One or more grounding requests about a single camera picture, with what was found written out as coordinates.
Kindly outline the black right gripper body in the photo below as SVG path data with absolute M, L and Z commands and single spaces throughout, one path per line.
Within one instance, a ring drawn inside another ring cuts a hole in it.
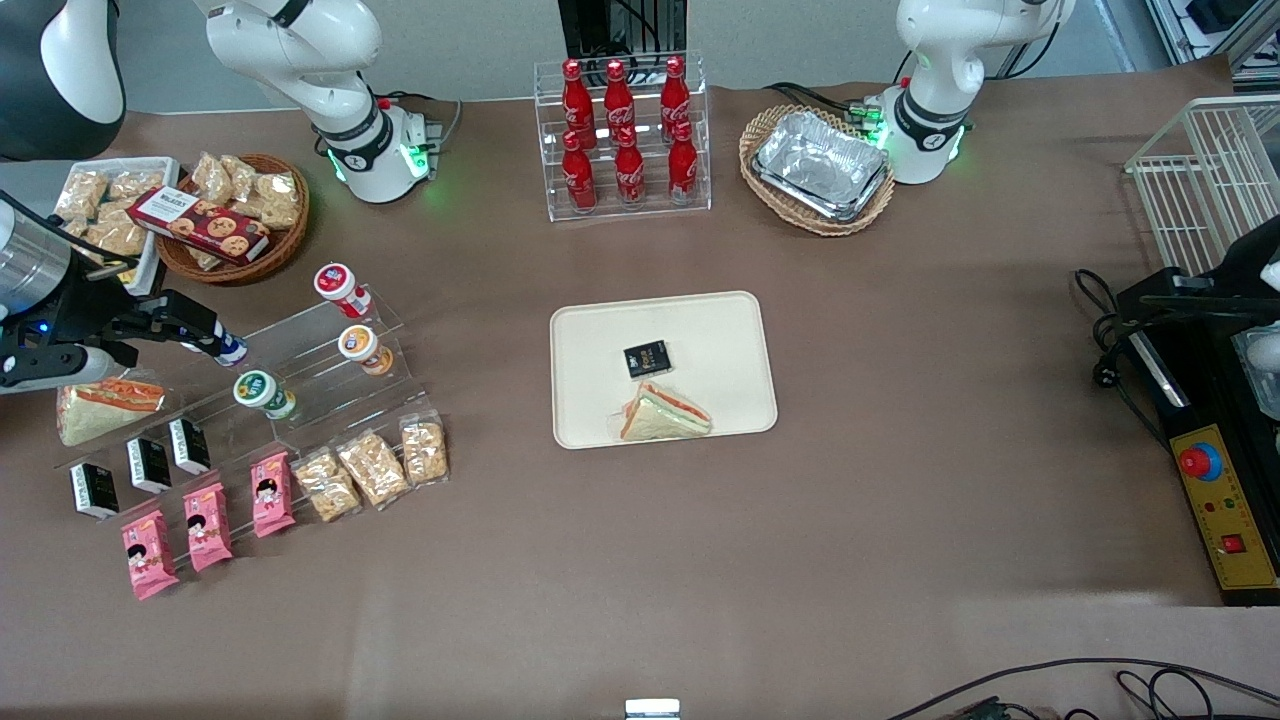
M 132 338 L 154 328 L 154 319 L 114 275 L 91 278 L 69 270 L 38 305 L 38 346 L 77 345 L 93 338 Z

